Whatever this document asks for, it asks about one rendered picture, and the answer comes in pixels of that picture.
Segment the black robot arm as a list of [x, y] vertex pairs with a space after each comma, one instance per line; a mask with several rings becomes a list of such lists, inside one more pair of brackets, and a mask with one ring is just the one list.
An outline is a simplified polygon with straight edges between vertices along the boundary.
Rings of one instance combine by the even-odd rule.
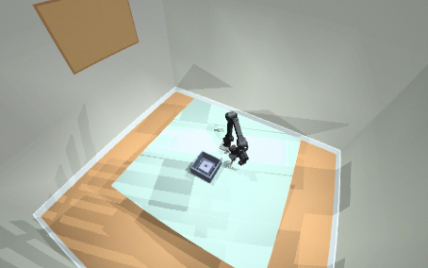
[[[237, 135], [237, 152], [239, 153], [242, 162], [248, 161], [249, 156], [247, 151], [249, 151], [249, 144], [242, 134], [238, 115], [234, 111], [230, 111], [225, 113], [225, 118], [227, 120], [227, 134], [222, 138], [224, 141], [223, 146], [229, 147], [231, 142], [234, 141], [234, 137], [232, 135], [234, 126]], [[232, 161], [236, 161], [239, 156], [236, 154], [235, 150], [228, 155]]]

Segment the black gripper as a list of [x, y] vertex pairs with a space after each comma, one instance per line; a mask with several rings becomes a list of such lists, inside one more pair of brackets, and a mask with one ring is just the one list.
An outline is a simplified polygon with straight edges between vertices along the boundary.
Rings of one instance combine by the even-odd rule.
[[[229, 151], [232, 153], [234, 150], [236, 151], [236, 154], [238, 154], [238, 156], [239, 156], [239, 153], [237, 152], [237, 147], [233, 144], [233, 145], [231, 145], [231, 146], [229, 146]], [[241, 158], [240, 158], [240, 156], [239, 156], [239, 159], [240, 159], [240, 161], [238, 162], [238, 164], [240, 165], [240, 166], [243, 166], [243, 165], [245, 165], [246, 163], [247, 163], [247, 161], [246, 162], [242, 162], [242, 160], [241, 160]]]

